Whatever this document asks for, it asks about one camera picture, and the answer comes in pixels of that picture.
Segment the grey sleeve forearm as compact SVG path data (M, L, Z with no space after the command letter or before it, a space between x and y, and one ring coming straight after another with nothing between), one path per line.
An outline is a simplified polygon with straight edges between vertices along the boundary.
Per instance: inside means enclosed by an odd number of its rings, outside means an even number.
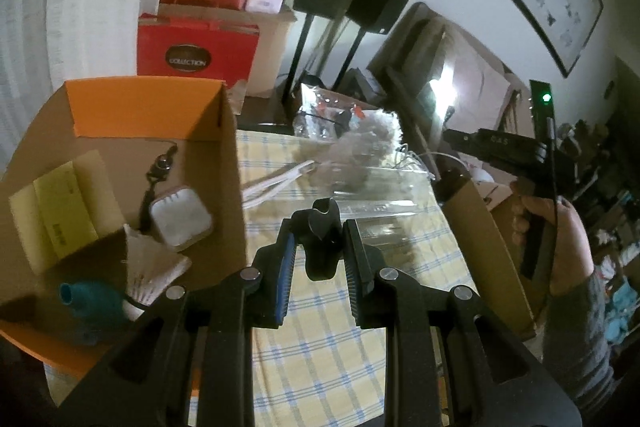
M610 355L604 290L592 274L567 294L551 299L542 364L588 417L602 409L616 389Z

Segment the person right hand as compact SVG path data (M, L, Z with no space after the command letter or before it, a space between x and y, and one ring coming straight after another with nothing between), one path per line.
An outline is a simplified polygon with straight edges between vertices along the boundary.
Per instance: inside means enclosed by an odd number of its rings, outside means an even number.
M549 291L552 297L567 295L591 277L594 263L587 232L578 212L565 198L552 202L548 198L525 195L521 184L510 183L515 196L512 205L512 241L524 246L533 234L529 232L530 217L541 217L553 231L553 265Z

